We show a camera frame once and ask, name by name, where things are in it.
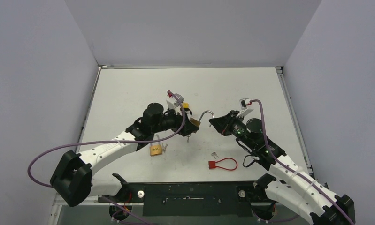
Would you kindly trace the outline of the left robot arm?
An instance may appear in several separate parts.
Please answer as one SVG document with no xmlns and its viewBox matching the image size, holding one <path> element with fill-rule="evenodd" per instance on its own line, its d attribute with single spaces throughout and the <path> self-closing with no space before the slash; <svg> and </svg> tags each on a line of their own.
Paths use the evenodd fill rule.
<svg viewBox="0 0 375 225">
<path fill-rule="evenodd" d="M 122 202 L 128 197 L 128 188 L 121 183 L 101 184 L 94 181 L 93 177 L 99 170 L 126 154 L 142 149 L 159 132 L 171 130 L 185 137 L 196 133 L 198 129 L 180 108 L 165 111 L 161 104 L 150 103 L 142 117 L 110 143 L 79 153 L 71 150 L 64 153 L 50 184 L 70 207 L 77 206 L 94 195 L 108 195 L 115 201 Z"/>
</svg>

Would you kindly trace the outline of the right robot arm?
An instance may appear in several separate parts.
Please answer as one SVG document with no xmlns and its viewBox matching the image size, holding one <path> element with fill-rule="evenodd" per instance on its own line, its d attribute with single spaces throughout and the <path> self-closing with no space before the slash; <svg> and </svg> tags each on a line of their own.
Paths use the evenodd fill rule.
<svg viewBox="0 0 375 225">
<path fill-rule="evenodd" d="M 239 115 L 239 111 L 232 110 L 209 122 L 219 134 L 234 136 L 267 171 L 254 182 L 256 199 L 281 203 L 311 225 L 355 224 L 353 199 L 324 187 L 272 142 L 267 136 L 263 113 L 261 118 L 246 123 Z"/>
</svg>

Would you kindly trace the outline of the yellow black padlock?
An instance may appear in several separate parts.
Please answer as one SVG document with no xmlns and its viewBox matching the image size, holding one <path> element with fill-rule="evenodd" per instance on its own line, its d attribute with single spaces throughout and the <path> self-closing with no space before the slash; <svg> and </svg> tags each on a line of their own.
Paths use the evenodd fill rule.
<svg viewBox="0 0 375 225">
<path fill-rule="evenodd" d="M 190 105 L 188 103 L 182 103 L 182 107 L 183 107 L 183 110 L 186 113 L 189 113 L 190 115 L 192 115 L 192 111 L 191 111 Z"/>
</svg>

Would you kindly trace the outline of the brass padlock short shackle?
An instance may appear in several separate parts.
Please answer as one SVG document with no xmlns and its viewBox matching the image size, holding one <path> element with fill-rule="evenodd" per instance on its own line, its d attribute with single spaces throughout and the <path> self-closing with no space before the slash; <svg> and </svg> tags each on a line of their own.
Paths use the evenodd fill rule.
<svg viewBox="0 0 375 225">
<path fill-rule="evenodd" d="M 196 127 L 200 127 L 201 125 L 201 120 L 203 119 L 204 115 L 209 113 L 212 118 L 214 118 L 214 113 L 210 110 L 205 110 L 198 119 L 195 119 L 195 118 L 189 118 L 189 122 L 192 123 L 194 126 Z"/>
</svg>

